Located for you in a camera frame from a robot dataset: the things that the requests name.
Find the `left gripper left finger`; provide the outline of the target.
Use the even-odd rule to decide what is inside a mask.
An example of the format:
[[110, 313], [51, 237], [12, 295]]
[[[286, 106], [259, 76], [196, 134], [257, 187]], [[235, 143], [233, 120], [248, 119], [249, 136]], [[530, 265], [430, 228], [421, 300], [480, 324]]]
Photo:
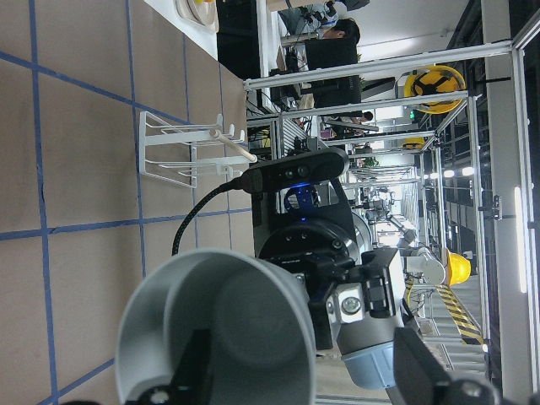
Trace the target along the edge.
[[170, 380], [169, 404], [209, 404], [213, 387], [212, 334], [209, 329], [192, 333]]

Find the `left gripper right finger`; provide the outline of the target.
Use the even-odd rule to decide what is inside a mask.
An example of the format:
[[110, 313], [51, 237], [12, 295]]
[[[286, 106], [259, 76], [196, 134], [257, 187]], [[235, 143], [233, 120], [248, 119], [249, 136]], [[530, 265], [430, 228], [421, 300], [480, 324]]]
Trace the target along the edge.
[[393, 373], [405, 404], [459, 404], [462, 399], [456, 383], [410, 328], [394, 332]]

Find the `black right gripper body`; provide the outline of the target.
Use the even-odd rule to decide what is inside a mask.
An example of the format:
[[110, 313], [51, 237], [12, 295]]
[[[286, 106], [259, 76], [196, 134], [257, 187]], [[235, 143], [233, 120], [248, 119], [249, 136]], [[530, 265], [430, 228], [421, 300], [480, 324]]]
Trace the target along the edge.
[[399, 326], [399, 253], [371, 248], [337, 179], [335, 197], [316, 202], [319, 186], [294, 186], [284, 212], [268, 211], [267, 238], [257, 255], [300, 279], [319, 350], [366, 350], [392, 345]]

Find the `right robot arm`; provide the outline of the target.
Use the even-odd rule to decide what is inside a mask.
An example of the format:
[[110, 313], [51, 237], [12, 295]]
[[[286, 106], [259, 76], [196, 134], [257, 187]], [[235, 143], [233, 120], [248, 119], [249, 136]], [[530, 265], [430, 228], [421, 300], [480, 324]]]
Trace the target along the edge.
[[437, 264], [408, 246], [373, 245], [365, 218], [351, 209], [338, 180], [321, 202], [321, 183], [261, 190], [262, 236], [256, 256], [292, 273], [308, 295], [318, 350], [338, 348], [356, 386], [395, 386], [394, 333], [412, 315], [405, 268]]

